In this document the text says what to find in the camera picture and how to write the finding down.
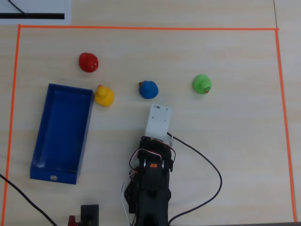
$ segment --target duck toy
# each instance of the duck toy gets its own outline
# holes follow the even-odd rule
[[[153,81],[139,83],[139,93],[144,99],[152,99],[159,93],[158,86]]]
[[[206,94],[209,93],[212,86],[212,82],[207,75],[200,74],[195,78],[192,86],[197,93]]]
[[[79,56],[79,66],[85,72],[94,72],[98,68],[98,59],[92,53],[82,53]]]
[[[110,106],[114,101],[114,92],[108,87],[99,85],[94,100],[103,107]]]

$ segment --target black stripe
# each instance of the black stripe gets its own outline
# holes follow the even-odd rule
[[[65,19],[65,13],[0,13],[0,19]]]

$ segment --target cable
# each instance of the cable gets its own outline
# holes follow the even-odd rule
[[[195,208],[192,208],[192,209],[187,210],[187,211],[185,211],[185,212],[183,212],[183,213],[180,213],[180,214],[178,214],[178,215],[175,215],[173,218],[171,218],[171,219],[169,220],[168,226],[169,226],[170,223],[171,223],[173,220],[175,220],[176,218],[178,218],[178,217],[180,217],[180,216],[183,216],[183,215],[185,215],[185,214],[187,214],[187,213],[193,212],[194,210],[197,210],[198,208],[200,208],[200,207],[206,205],[207,203],[211,202],[211,201],[218,195],[218,193],[220,192],[220,190],[221,190],[221,188],[222,188],[222,176],[221,176],[221,173],[220,173],[220,172],[218,171],[218,169],[213,165],[213,163],[210,162],[210,160],[207,159],[207,158],[206,158],[201,152],[199,152],[197,149],[193,148],[192,146],[186,144],[185,142],[181,141],[180,139],[178,139],[178,138],[176,138],[176,137],[173,137],[173,138],[174,138],[175,140],[179,141],[180,143],[182,143],[183,145],[189,147],[190,149],[192,149],[192,150],[195,151],[196,153],[198,153],[198,154],[199,154],[200,156],[202,156],[208,163],[210,163],[210,165],[212,165],[212,167],[213,167],[213,168],[216,170],[216,172],[218,173],[218,176],[220,177],[220,181],[221,181],[221,182],[220,182],[220,187],[218,188],[217,192],[215,193],[215,195],[214,195],[211,199],[207,200],[206,202],[200,204],[199,206],[197,206],[197,207],[195,207]]]
[[[162,143],[162,144],[168,146],[171,150],[173,150],[173,152],[174,152],[174,161],[175,161],[175,156],[176,156],[175,150],[174,150],[170,145],[165,144],[163,141],[160,141],[160,140],[158,140],[158,139],[155,139],[155,141],[158,141],[158,142],[160,142],[160,143]]]
[[[123,194],[123,186],[124,186],[124,184],[126,183],[127,179],[129,179],[129,178],[130,178],[132,175],[134,175],[134,174],[135,174],[135,173],[130,174],[130,175],[126,178],[126,180],[123,182],[122,187],[121,187],[121,201],[122,201],[123,209],[124,209],[124,212],[126,213],[126,217],[127,217],[127,220],[128,220],[128,223],[130,224],[130,226],[132,226],[132,225],[131,225],[130,220],[128,219],[126,208],[124,207],[124,202],[123,202],[123,196],[122,196],[122,194]]]
[[[23,196],[26,201],[29,202],[29,204],[33,206],[37,211],[43,214],[44,217],[46,217],[46,219],[49,220],[52,225],[57,226],[57,224],[43,210],[41,210],[36,204],[34,204],[16,185],[6,179],[2,174],[0,174],[0,177],[7,183],[9,183],[14,189],[16,189],[21,194],[21,196]]]
[[[12,4],[20,13],[22,13],[23,15],[26,15],[27,16],[27,14],[24,12],[24,11],[22,11],[20,8],[18,8],[18,6],[16,6],[11,0],[8,0],[9,1],[9,3],[10,4]]]
[[[159,156],[160,159],[162,159],[162,156],[161,156],[160,154],[156,153],[156,152],[152,152],[152,151],[149,151],[149,150],[146,150],[146,149],[143,149],[143,148],[137,149],[137,150],[134,151],[134,153],[132,154],[132,156],[131,156],[131,158],[130,158],[130,162],[129,162],[131,169],[132,169],[133,171],[135,171],[135,172],[137,172],[137,171],[132,167],[131,162],[132,162],[133,157],[138,153],[138,151],[141,151],[141,150],[147,151],[147,152],[149,152],[149,153],[151,153],[151,154],[155,154],[155,155]]]

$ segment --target orange tape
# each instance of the orange tape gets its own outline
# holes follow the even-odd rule
[[[20,31],[21,31],[21,26],[18,24],[16,53],[15,53],[15,67],[14,67],[14,77],[13,77],[13,89],[11,91],[9,134],[8,134],[8,155],[6,158],[6,171],[5,171],[6,178],[8,178],[8,175],[9,175],[9,161],[10,161],[11,137],[12,137],[13,120],[14,120],[15,90],[16,90],[16,76],[17,76],[17,65],[18,65],[19,44],[20,44]],[[5,182],[4,183],[3,204],[2,204],[1,226],[4,226],[7,192],[8,192],[8,184],[7,184],[7,182]]]
[[[123,26],[73,26],[73,25],[21,25],[23,28],[81,28],[121,30],[163,30],[163,31],[275,31],[279,28],[236,28],[236,27],[123,27]]]
[[[151,167],[151,168],[157,168],[157,167],[158,167],[158,164],[152,163],[152,164],[150,165],[150,167]]]
[[[277,58],[278,58],[278,70],[279,70],[280,87],[281,87],[281,98],[282,98],[282,108],[283,108],[283,117],[284,117],[285,136],[286,136],[288,170],[289,170],[289,175],[290,175],[291,199],[292,199],[292,208],[293,208],[293,221],[297,222],[295,194],[294,194],[294,186],[293,186],[292,157],[291,157],[291,148],[290,148],[290,138],[289,138],[289,134],[288,134],[286,106],[285,106],[285,96],[284,96],[284,87],[283,87],[283,77],[282,77],[282,68],[281,68],[281,59],[280,59],[279,38],[278,38],[278,31],[277,30],[275,30],[275,38],[276,38],[276,49],[277,49]]]
[[[294,220],[294,222],[297,222],[295,197],[294,197],[294,185],[293,185],[292,158],[291,158],[291,150],[290,150],[290,142],[289,142],[289,134],[288,134],[288,125],[287,125],[287,116],[286,116],[286,107],[285,107],[285,95],[284,95],[283,77],[282,77],[281,60],[280,60],[280,49],[279,49],[279,39],[278,39],[278,30],[279,30],[279,28],[52,26],[52,25],[20,25],[19,24],[18,25],[18,33],[17,33],[17,41],[16,41],[15,67],[14,67],[13,88],[12,88],[11,106],[10,106],[8,154],[7,154],[7,164],[6,164],[6,172],[5,172],[5,177],[6,178],[8,178],[8,175],[9,175],[9,162],[10,162],[10,150],[11,150],[13,118],[14,118],[14,104],[15,104],[15,90],[16,90],[16,74],[17,74],[17,63],[18,63],[18,55],[19,55],[19,44],[20,44],[20,31],[21,31],[21,28],[81,28],[81,29],[164,30],[164,31],[275,31],[277,58],[278,58],[278,69],[279,69],[279,78],[280,78],[280,87],[281,87],[281,98],[282,98],[282,107],[283,107],[283,115],[284,115],[284,122],[285,122],[285,136],[286,136],[287,157],[288,157],[289,176],[290,176],[291,199],[292,199],[292,208],[293,208],[293,220]],[[1,226],[4,226],[6,200],[7,200],[7,189],[8,189],[8,184],[7,184],[7,182],[5,182],[5,184],[4,184],[4,194],[3,194]]]

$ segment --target blue plastic bin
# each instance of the blue plastic bin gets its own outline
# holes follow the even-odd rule
[[[30,178],[76,184],[88,134],[91,89],[49,84]]]

